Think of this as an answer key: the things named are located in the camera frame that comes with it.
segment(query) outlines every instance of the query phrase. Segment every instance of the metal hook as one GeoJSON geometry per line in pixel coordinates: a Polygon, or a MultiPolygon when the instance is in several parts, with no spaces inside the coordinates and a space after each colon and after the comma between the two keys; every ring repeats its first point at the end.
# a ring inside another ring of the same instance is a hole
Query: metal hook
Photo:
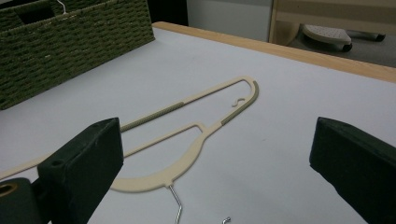
{"type": "Polygon", "coordinates": [[[64,5],[64,3],[61,2],[60,0],[56,0],[56,1],[64,7],[64,14],[66,14],[66,6],[64,5]]]}
{"type": "Polygon", "coordinates": [[[226,219],[223,220],[223,224],[225,224],[226,222],[231,222],[231,218],[227,217],[226,219]]]}
{"type": "Polygon", "coordinates": [[[178,220],[180,218],[181,210],[182,210],[183,207],[182,207],[181,201],[178,199],[178,197],[177,197],[177,195],[175,193],[175,190],[173,189],[172,185],[169,186],[169,189],[172,191],[172,194],[174,195],[174,197],[175,197],[175,199],[177,201],[177,204],[178,204],[178,213],[177,213],[177,217],[176,217],[176,224],[178,224],[178,220]]]}

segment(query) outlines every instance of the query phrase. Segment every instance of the wooden table edge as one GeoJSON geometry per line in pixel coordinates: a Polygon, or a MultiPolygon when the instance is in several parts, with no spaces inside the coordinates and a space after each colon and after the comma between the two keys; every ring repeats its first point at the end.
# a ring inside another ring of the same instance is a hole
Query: wooden table edge
{"type": "Polygon", "coordinates": [[[273,54],[302,63],[311,63],[338,71],[396,83],[396,68],[393,67],[338,58],[335,56],[315,53],[307,50],[279,46],[258,40],[211,32],[164,21],[155,22],[152,24],[152,26],[166,31],[200,37],[240,48],[253,49],[259,52],[273,54]]]}

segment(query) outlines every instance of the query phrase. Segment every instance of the black object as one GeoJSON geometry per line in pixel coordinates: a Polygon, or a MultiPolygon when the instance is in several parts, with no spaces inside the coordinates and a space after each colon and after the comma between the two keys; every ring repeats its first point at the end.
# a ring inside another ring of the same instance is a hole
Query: black object
{"type": "Polygon", "coordinates": [[[381,42],[381,41],[383,41],[383,40],[385,39],[385,36],[386,36],[386,35],[378,35],[378,36],[376,37],[375,41],[376,41],[376,42],[381,42]]]}
{"type": "Polygon", "coordinates": [[[87,223],[123,164],[118,119],[97,122],[37,166],[0,183],[0,223],[87,223]]]}
{"type": "Polygon", "coordinates": [[[35,10],[33,11],[26,11],[24,13],[19,14],[19,17],[24,24],[43,21],[52,18],[54,16],[55,14],[52,12],[50,5],[45,7],[38,7],[35,8],[35,10]]]}
{"type": "Polygon", "coordinates": [[[396,148],[344,122],[318,118],[310,155],[368,223],[396,223],[396,148]]]}
{"type": "Polygon", "coordinates": [[[348,44],[348,45],[344,45],[344,46],[343,46],[343,52],[349,52],[349,51],[351,51],[351,50],[352,50],[352,47],[353,47],[352,43],[350,43],[350,44],[348,44]]]}
{"type": "Polygon", "coordinates": [[[148,0],[151,22],[167,21],[179,25],[189,25],[186,0],[148,0]]]}

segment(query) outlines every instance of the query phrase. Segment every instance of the white object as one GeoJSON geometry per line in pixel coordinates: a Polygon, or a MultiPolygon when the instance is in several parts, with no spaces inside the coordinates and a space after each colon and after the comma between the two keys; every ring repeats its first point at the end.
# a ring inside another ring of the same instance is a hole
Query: white object
{"type": "Polygon", "coordinates": [[[328,44],[347,46],[352,44],[352,40],[343,29],[304,24],[303,33],[312,39],[328,44]]]}

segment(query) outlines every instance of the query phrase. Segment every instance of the wall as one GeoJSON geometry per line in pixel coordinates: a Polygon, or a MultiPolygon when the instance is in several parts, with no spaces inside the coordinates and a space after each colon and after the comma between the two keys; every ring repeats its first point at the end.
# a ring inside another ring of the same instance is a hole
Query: wall
{"type": "Polygon", "coordinates": [[[268,41],[273,0],[187,0],[189,25],[268,41]]]}

